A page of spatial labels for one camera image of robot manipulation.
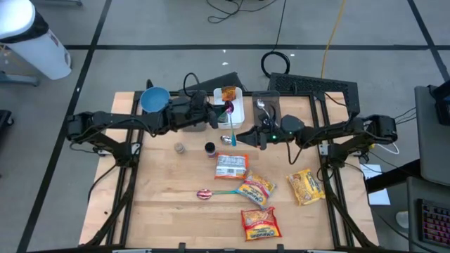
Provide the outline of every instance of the gray floor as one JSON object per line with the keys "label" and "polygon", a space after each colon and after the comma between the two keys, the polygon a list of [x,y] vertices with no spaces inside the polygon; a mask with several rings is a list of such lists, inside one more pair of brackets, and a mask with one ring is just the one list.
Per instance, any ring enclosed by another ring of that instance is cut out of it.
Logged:
{"label": "gray floor", "polygon": [[[223,6],[222,0],[212,0]],[[447,0],[415,0],[436,45],[450,44]],[[84,7],[35,1],[38,11],[66,45],[89,45],[105,0],[84,0]],[[246,8],[261,6],[247,0]],[[326,44],[338,14],[339,1],[288,0],[279,44]],[[99,44],[272,44],[276,40],[282,1],[257,13],[239,13],[212,25],[207,16],[220,15],[200,0],[112,0]],[[426,45],[405,0],[348,0],[333,44]],[[265,89],[268,79],[259,68],[266,50],[96,50],[75,112],[109,110],[118,91],[143,89],[147,78],[169,90],[181,88],[184,75],[195,72],[202,80],[236,71],[249,90]],[[285,50],[291,74],[319,77],[323,51]],[[27,63],[12,60],[0,68],[7,72],[35,74],[41,86],[0,86],[0,108],[12,110],[15,125],[0,146],[0,252],[14,252],[34,203],[53,151],[63,117],[87,51],[70,51],[73,71],[51,81]],[[450,64],[450,51],[440,51]],[[267,68],[284,71],[284,63],[268,58]],[[429,50],[426,51],[330,51],[325,78],[357,82],[361,115],[396,116],[414,106],[413,88],[443,82]],[[401,165],[418,158],[415,122],[399,126],[401,153],[394,156],[376,148],[375,153]],[[86,194],[98,158],[76,153],[65,143],[58,160],[41,215],[28,250],[75,247],[86,211]],[[381,163],[383,171],[389,165]],[[395,225],[394,215],[406,209],[406,186],[388,189],[392,205],[373,210]],[[407,250],[404,239],[394,234],[374,214],[381,245]]]}

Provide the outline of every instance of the wooden tabletop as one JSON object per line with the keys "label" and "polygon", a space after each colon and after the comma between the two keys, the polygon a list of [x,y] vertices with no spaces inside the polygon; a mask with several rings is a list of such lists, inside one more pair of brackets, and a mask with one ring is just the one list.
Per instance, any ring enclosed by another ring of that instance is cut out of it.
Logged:
{"label": "wooden tabletop", "polygon": [[[338,102],[345,103],[341,93],[329,94]],[[111,111],[130,113],[133,96],[132,92],[116,93]],[[329,99],[326,104],[331,123],[348,119],[345,107]],[[237,134],[253,126],[251,97],[244,97],[244,105],[245,121],[236,131]],[[305,125],[313,125],[308,98],[281,97],[280,105],[282,115],[294,115]],[[106,133],[117,141],[125,140],[125,130],[109,129]],[[289,165],[286,144],[268,144],[265,151],[242,143],[233,148],[222,145],[219,140],[221,135],[229,134],[229,130],[214,130],[209,126],[197,133],[169,132],[156,138],[145,134],[126,246],[177,248],[180,242],[185,242],[186,247],[191,249],[276,249],[276,245],[281,243],[286,249],[332,249],[326,201],[299,207],[286,181],[287,175],[302,169],[310,168],[316,175],[319,168],[317,149],[303,150],[297,163]],[[335,141],[339,143],[344,140],[340,138]],[[214,142],[218,151],[248,154],[250,169],[277,185],[269,198],[269,205],[276,208],[274,214],[282,238],[245,241],[240,211],[257,209],[257,205],[241,195],[215,195],[209,200],[196,197],[196,192],[203,188],[234,190],[241,184],[241,181],[233,179],[214,180],[216,161],[207,159],[204,150],[208,141]],[[175,152],[174,144],[177,142],[185,146],[184,154]],[[290,147],[291,153],[297,154],[298,147]],[[347,162],[359,167],[357,158],[350,157]],[[101,157],[96,178],[112,164],[114,159],[111,156]],[[116,169],[93,190],[80,243],[90,240],[111,213],[118,171]],[[361,172],[350,166],[340,171],[350,216],[367,238],[378,244]],[[345,245],[342,219],[337,211],[336,217],[341,245]],[[115,242],[119,241],[121,225],[122,216],[117,220],[119,229],[116,229]]]}

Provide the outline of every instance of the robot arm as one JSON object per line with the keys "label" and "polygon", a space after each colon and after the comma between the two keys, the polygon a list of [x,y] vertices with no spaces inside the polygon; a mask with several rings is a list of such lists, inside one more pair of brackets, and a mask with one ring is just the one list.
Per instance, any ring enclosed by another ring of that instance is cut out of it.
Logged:
{"label": "robot arm", "polygon": [[346,122],[313,128],[305,126],[296,117],[286,115],[281,119],[279,128],[254,126],[245,133],[238,134],[237,140],[265,150],[267,143],[295,142],[300,148],[309,148],[322,141],[353,136],[341,144],[321,145],[321,154],[326,155],[332,166],[343,167],[349,154],[356,151],[367,153],[374,143],[390,144],[397,140],[395,120],[388,116],[371,115],[356,117]]}
{"label": "robot arm", "polygon": [[164,135],[184,127],[209,122],[218,127],[217,116],[227,109],[226,105],[211,105],[206,102],[206,93],[199,91],[192,98],[180,97],[170,100],[159,112],[144,115],[123,115],[106,112],[83,112],[66,118],[67,140],[82,144],[88,142],[94,151],[111,153],[117,165],[130,166],[136,154],[127,143],[118,143],[101,132],[105,129],[143,129],[152,136]]}

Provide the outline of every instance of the computer keyboard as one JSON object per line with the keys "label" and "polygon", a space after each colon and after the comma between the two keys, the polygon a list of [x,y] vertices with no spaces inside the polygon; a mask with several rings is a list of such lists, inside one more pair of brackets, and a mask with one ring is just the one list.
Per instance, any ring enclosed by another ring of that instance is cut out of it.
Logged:
{"label": "computer keyboard", "polygon": [[450,207],[418,199],[419,240],[450,248]]}

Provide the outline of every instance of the snack bag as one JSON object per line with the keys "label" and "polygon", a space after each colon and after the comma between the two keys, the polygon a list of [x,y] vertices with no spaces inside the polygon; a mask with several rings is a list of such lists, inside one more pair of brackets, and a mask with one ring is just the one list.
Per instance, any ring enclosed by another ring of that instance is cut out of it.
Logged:
{"label": "snack bag", "polygon": [[264,208],[267,204],[267,199],[270,197],[274,189],[274,183],[271,183],[252,171],[249,171],[244,183],[236,191],[257,203],[261,208]]}
{"label": "snack bag", "polygon": [[310,169],[304,169],[286,177],[294,188],[299,205],[308,205],[325,198],[325,193],[314,180]]}
{"label": "snack bag", "polygon": [[222,87],[222,101],[233,101],[236,99],[236,86]]}
{"label": "snack bag", "polygon": [[215,179],[244,179],[248,168],[248,155],[217,155]]}
{"label": "snack bag", "polygon": [[281,237],[274,210],[275,207],[269,207],[265,210],[240,211],[245,240]]}

